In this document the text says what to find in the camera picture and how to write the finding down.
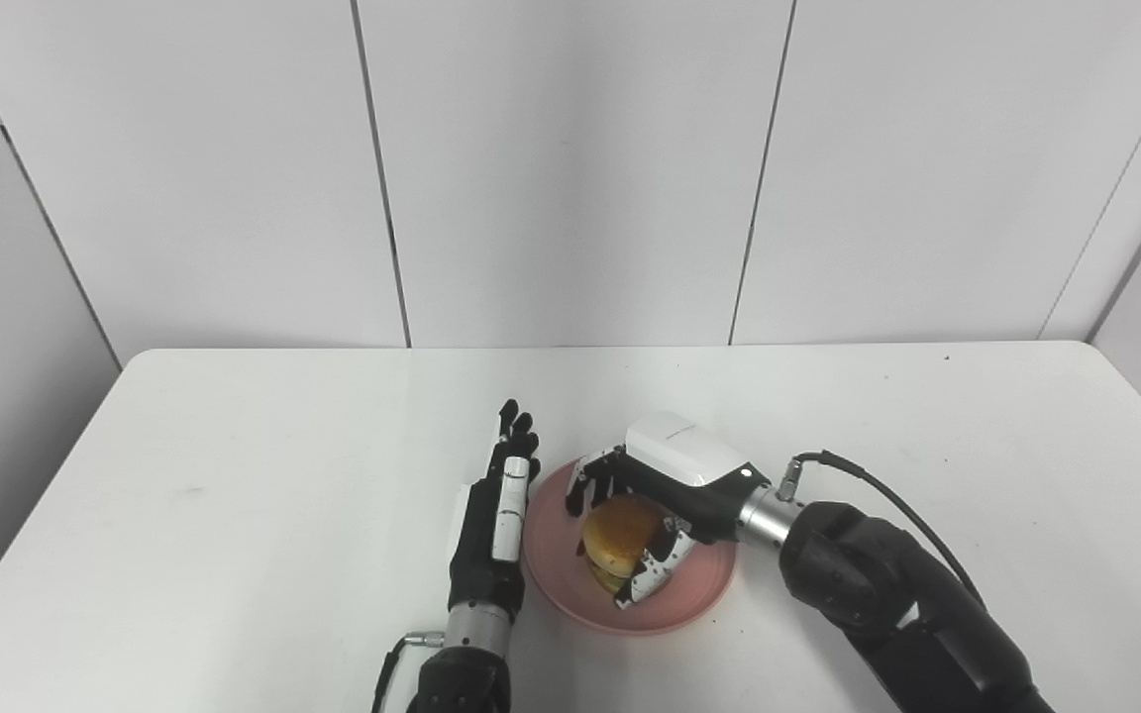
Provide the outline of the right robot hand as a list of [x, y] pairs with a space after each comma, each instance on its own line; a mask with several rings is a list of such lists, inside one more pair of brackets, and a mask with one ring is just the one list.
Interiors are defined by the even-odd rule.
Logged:
[[674, 412], [629, 426], [624, 441], [580, 457], [570, 470], [565, 507], [580, 518], [612, 500], [637, 496], [659, 510], [633, 564], [620, 576], [614, 603], [625, 610], [657, 594], [696, 545], [735, 542], [747, 507], [774, 484], [748, 457]]

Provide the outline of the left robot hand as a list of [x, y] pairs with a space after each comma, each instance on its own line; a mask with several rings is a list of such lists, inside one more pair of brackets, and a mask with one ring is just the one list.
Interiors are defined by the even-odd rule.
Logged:
[[516, 622], [525, 597], [521, 537], [531, 483], [542, 465], [539, 434], [519, 402], [497, 412], [487, 469], [470, 485], [456, 551], [450, 560], [448, 608], [489, 605]]

